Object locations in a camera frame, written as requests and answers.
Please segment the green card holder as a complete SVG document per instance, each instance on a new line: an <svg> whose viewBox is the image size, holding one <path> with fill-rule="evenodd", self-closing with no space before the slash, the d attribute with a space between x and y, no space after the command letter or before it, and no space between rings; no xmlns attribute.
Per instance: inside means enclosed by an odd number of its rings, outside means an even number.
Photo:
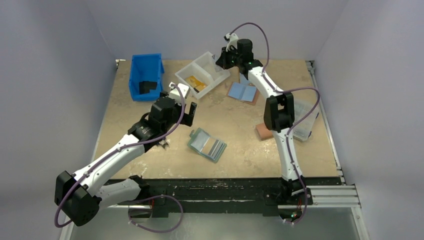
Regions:
<svg viewBox="0 0 424 240"><path fill-rule="evenodd" d="M204 131L202 128L192 130L187 146L197 154L213 163L217 163L224 153L227 144Z"/></svg>

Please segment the credit card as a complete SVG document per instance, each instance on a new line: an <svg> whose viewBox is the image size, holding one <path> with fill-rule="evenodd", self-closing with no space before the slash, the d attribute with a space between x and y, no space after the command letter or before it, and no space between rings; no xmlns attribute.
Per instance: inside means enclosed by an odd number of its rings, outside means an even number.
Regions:
<svg viewBox="0 0 424 240"><path fill-rule="evenodd" d="M214 70L219 75L224 75L227 71L218 65L214 65Z"/></svg>

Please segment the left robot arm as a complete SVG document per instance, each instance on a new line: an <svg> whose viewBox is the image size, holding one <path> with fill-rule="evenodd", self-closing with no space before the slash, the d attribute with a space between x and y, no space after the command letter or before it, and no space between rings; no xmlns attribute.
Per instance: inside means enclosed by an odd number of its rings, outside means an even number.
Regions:
<svg viewBox="0 0 424 240"><path fill-rule="evenodd" d="M122 202L142 205L156 196L141 176L108 184L108 180L134 159L158 145L179 125L192 126L197 104L190 104L185 113L185 102L177 102L165 95L156 100L149 112L136 122L116 145L101 157L74 173L63 171L56 178L54 201L58 208L54 225L59 223L60 212L69 217L69 223L83 226L104 208Z"/></svg>

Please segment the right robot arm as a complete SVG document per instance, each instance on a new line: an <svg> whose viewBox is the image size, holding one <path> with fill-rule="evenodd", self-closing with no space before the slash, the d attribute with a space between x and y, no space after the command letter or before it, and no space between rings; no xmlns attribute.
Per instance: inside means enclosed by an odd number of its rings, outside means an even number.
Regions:
<svg viewBox="0 0 424 240"><path fill-rule="evenodd" d="M307 188L299 166L293 137L295 126L294 96L279 88L266 73L265 66L255 59L253 43L246 38L225 38L227 45L221 49L216 65L224 70L237 67L265 99L263 122L271 131L281 163L282 184L278 198L288 204L306 193Z"/></svg>

